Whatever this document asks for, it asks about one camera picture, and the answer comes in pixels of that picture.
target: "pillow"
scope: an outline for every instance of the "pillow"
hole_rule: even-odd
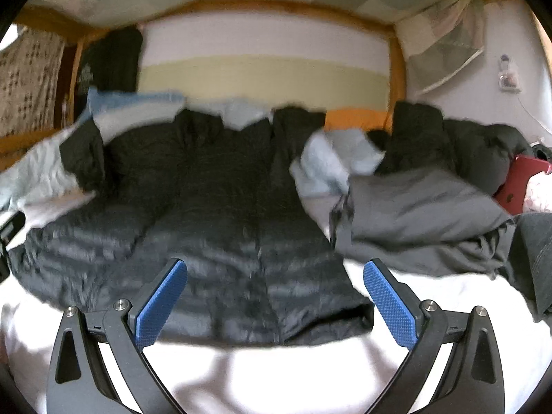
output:
[[[363,131],[385,129],[391,132],[393,115],[384,111],[371,109],[345,109],[328,110],[326,113],[325,131],[334,129],[357,128]]]
[[[269,118],[271,111],[257,102],[247,98],[191,100],[186,107],[206,114],[219,115],[223,124],[231,129],[242,129],[262,118]]]
[[[173,121],[182,104],[182,101],[144,101],[95,115],[94,123],[98,126],[104,145],[107,145],[129,129]]]
[[[65,171],[60,154],[60,144],[74,130],[70,126],[38,142],[15,165],[0,172],[0,211],[16,210],[78,189],[77,178]]]
[[[332,148],[324,130],[320,129],[308,139],[300,163],[310,179],[328,182],[342,193],[349,191],[349,171]]]
[[[360,129],[328,131],[326,137],[350,174],[374,174],[385,156]]]
[[[339,188],[329,185],[324,180],[311,179],[307,176],[298,159],[292,161],[289,172],[295,181],[297,194],[299,194],[300,197],[325,196],[341,193]]]
[[[180,92],[146,92],[132,93],[123,91],[99,91],[90,87],[86,100],[86,109],[81,113],[79,120],[86,120],[93,115],[103,114],[113,109],[140,104],[142,102],[179,102],[184,105],[186,98]]]

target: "blue gripper pad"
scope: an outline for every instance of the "blue gripper pad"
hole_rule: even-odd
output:
[[[136,317],[136,347],[147,347],[155,342],[187,281],[188,270],[184,262],[179,260]]]
[[[412,350],[418,338],[414,317],[373,262],[364,265],[364,286],[396,343]]]

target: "white bed sheet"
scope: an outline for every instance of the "white bed sheet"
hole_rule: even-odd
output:
[[[26,230],[46,224],[89,198],[71,195],[27,207]],[[327,211],[317,214],[312,206],[306,208],[327,230]],[[12,244],[22,242],[24,235],[20,232]],[[353,286],[367,295],[362,265],[345,260],[344,266]],[[533,322],[521,294],[500,277],[490,280],[485,275],[463,274],[437,279],[394,274],[420,299],[431,298],[443,309],[487,308],[502,359],[506,413],[515,413],[552,360],[550,330],[544,322]],[[27,293],[13,276],[0,284],[0,306],[0,359],[7,356],[17,386],[37,412],[44,414],[48,365],[62,313]],[[121,399],[139,411],[109,347],[101,344],[101,350]],[[442,347],[412,410],[429,402],[450,350],[450,344]],[[316,347],[221,349],[156,343],[144,350],[162,382],[189,414],[364,413],[406,352],[396,345],[377,309],[372,333]]]

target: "black puffer jacket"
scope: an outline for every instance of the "black puffer jacket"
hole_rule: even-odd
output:
[[[400,101],[393,114],[393,134],[376,174],[435,166],[493,195],[520,154],[534,156],[529,143],[512,126],[444,120],[436,107]]]
[[[105,149],[114,191],[32,229],[10,252],[13,274],[49,304],[93,311],[132,297],[178,257],[188,284],[165,338],[297,345],[369,331],[371,302],[295,186],[272,181],[324,124],[313,116],[297,137],[290,118],[277,114],[274,131],[262,120],[235,132],[184,111],[126,132]]]

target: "bed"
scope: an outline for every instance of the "bed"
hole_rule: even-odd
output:
[[[90,197],[68,195],[27,207],[25,230],[45,224]],[[303,203],[327,232],[327,215],[335,198]],[[13,244],[21,242],[24,234],[20,232]],[[353,286],[367,296],[362,264],[345,260],[344,266]],[[490,280],[476,274],[439,279],[398,272],[394,275],[409,284],[420,298],[432,298],[443,309],[470,311],[475,305],[487,308],[501,353],[506,413],[515,413],[552,360],[549,327],[544,321],[533,322],[522,295],[501,277]],[[10,369],[24,396],[38,413],[45,413],[46,376],[62,313],[27,293],[13,276],[0,289],[2,338]],[[514,328],[511,319],[517,321]],[[450,350],[446,345],[442,347],[413,411],[429,402]],[[101,347],[101,352],[122,401],[137,409],[109,347]],[[164,385],[191,413],[361,413],[375,401],[406,353],[394,342],[377,309],[371,333],[316,347],[220,348],[156,343],[145,349]]]
[[[226,17],[218,13],[197,15],[198,11],[227,9],[234,12]],[[291,38],[289,44],[296,48],[292,51],[289,46],[271,45],[271,32],[263,25],[266,20],[252,22],[250,19],[256,18],[249,13],[252,10],[270,13],[272,34],[279,30],[294,32],[296,38]],[[370,24],[348,13],[281,1],[198,1],[175,14],[145,26],[140,91],[165,91],[176,86],[176,90],[194,99],[246,96],[267,106],[292,100],[310,107],[335,109],[355,105],[380,111],[392,109],[405,95],[404,59],[390,25]],[[313,21],[313,16],[324,21]],[[335,34],[328,21],[348,27]],[[222,22],[227,22],[228,29],[233,27],[224,37],[213,30]],[[319,37],[330,38],[339,45],[338,54],[332,48],[313,48],[311,37],[301,35],[299,30],[309,26],[310,32],[314,30]],[[258,41],[257,49],[252,50],[254,42],[243,43],[240,32],[247,33],[249,39],[263,41]],[[87,29],[77,36],[76,68],[87,43],[105,34],[106,30]],[[168,38],[182,36],[188,36],[184,39],[186,44],[195,49],[186,48],[184,42],[168,48]],[[210,39],[207,46],[203,44],[205,38]],[[272,70],[278,76],[267,73]],[[27,205],[26,228],[12,246],[21,243],[32,226],[43,226],[91,197],[77,192]],[[302,202],[329,236],[328,214],[335,199]],[[368,296],[362,282],[363,263],[346,259],[343,265],[352,286]],[[517,412],[552,361],[549,326],[544,321],[533,322],[523,296],[500,276],[491,280],[478,274],[442,278],[401,272],[394,275],[409,284],[420,299],[438,301],[443,309],[470,311],[475,305],[487,308],[501,352],[506,413]],[[13,276],[0,285],[0,304],[0,339],[4,344],[0,353],[3,351],[9,360],[18,388],[38,413],[45,413],[46,375],[62,312],[26,292]],[[100,347],[119,396],[137,410],[109,347]],[[429,402],[450,350],[450,346],[442,347],[412,411]],[[164,385],[190,413],[365,412],[406,354],[407,350],[394,342],[377,309],[371,333],[313,347],[213,347],[158,342],[145,349]]]

